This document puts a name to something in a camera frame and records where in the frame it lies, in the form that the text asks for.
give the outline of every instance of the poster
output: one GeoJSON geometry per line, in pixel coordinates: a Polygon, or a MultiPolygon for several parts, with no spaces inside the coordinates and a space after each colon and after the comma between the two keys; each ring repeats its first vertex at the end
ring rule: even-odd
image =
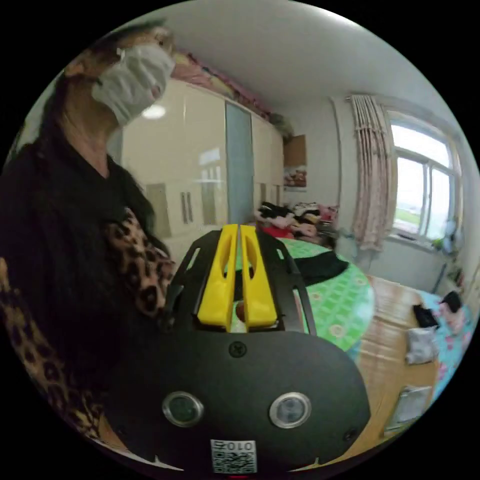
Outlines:
{"type": "Polygon", "coordinates": [[[294,136],[284,146],[283,186],[286,192],[307,191],[305,135],[294,136]]]}

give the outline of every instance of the round lens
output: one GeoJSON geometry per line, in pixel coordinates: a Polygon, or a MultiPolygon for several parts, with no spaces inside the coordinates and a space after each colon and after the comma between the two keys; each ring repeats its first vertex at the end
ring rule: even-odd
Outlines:
{"type": "Polygon", "coordinates": [[[292,429],[304,424],[311,410],[310,400],[302,393],[285,393],[271,404],[270,420],[281,429],[292,429]]]}
{"type": "Polygon", "coordinates": [[[277,418],[285,424],[294,424],[305,415],[305,404],[298,398],[282,400],[277,409],[277,418]]]}
{"type": "Polygon", "coordinates": [[[204,406],[190,393],[176,391],[165,398],[162,410],[167,420],[177,427],[192,427],[202,418],[204,406]]]}
{"type": "Polygon", "coordinates": [[[181,423],[193,422],[198,414],[194,401],[185,396],[170,400],[169,407],[171,416],[181,423]]]}

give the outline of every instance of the wooden floor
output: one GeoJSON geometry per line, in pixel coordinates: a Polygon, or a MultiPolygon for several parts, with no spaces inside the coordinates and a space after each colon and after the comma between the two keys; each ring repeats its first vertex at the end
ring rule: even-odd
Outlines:
{"type": "Polygon", "coordinates": [[[368,279],[375,291],[375,314],[362,339],[356,364],[365,381],[371,418],[351,448],[330,463],[354,457],[391,438],[391,435],[384,436],[384,428],[402,389],[406,386],[433,387],[437,378],[436,361],[424,365],[405,362],[406,332],[418,326],[412,306],[422,303],[420,295],[411,288],[382,278],[368,279]]]}

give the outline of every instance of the ceiling light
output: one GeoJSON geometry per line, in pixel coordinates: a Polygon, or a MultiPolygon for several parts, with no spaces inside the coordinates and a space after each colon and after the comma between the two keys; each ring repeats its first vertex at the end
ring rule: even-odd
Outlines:
{"type": "Polygon", "coordinates": [[[152,105],[141,113],[144,119],[155,120],[161,119],[166,113],[166,110],[161,105],[152,105]]]}

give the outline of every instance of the cabinet door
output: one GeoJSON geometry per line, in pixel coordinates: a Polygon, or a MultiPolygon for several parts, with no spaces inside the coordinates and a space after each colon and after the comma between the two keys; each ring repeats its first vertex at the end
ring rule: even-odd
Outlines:
{"type": "Polygon", "coordinates": [[[188,182],[185,185],[186,212],[191,230],[199,230],[204,223],[202,203],[202,185],[198,181],[188,182]]]}
{"type": "Polygon", "coordinates": [[[184,146],[187,169],[183,175],[200,180],[202,171],[213,168],[226,178],[225,101],[216,95],[185,87],[184,146]]]}
{"type": "Polygon", "coordinates": [[[282,185],[284,181],[284,140],[277,129],[271,125],[271,181],[282,185]]]}
{"type": "Polygon", "coordinates": [[[168,223],[172,237],[198,230],[203,223],[202,193],[198,181],[166,184],[168,223]]]}
{"type": "Polygon", "coordinates": [[[186,182],[169,182],[166,184],[166,201],[168,205],[168,222],[172,237],[186,234],[192,223],[189,219],[186,182]]]}
{"type": "Polygon", "coordinates": [[[283,207],[284,205],[284,186],[283,185],[271,185],[270,186],[270,201],[275,205],[283,207]]]}
{"type": "Polygon", "coordinates": [[[251,134],[253,142],[254,180],[258,183],[271,182],[272,132],[270,124],[251,116],[251,134]]]}
{"type": "Polygon", "coordinates": [[[142,184],[180,180],[185,172],[186,84],[171,80],[157,103],[161,118],[136,118],[123,129],[122,165],[142,184]]]}
{"type": "Polygon", "coordinates": [[[253,208],[257,209],[262,205],[262,202],[270,202],[275,198],[272,195],[273,186],[271,183],[255,182],[253,184],[253,208]]]}
{"type": "Polygon", "coordinates": [[[228,222],[243,224],[254,209],[254,156],[252,116],[225,103],[228,185],[228,222]]]}
{"type": "Polygon", "coordinates": [[[177,235],[164,240],[165,245],[168,247],[171,259],[176,262],[178,267],[182,262],[184,256],[189,251],[192,241],[190,235],[177,235]]]}

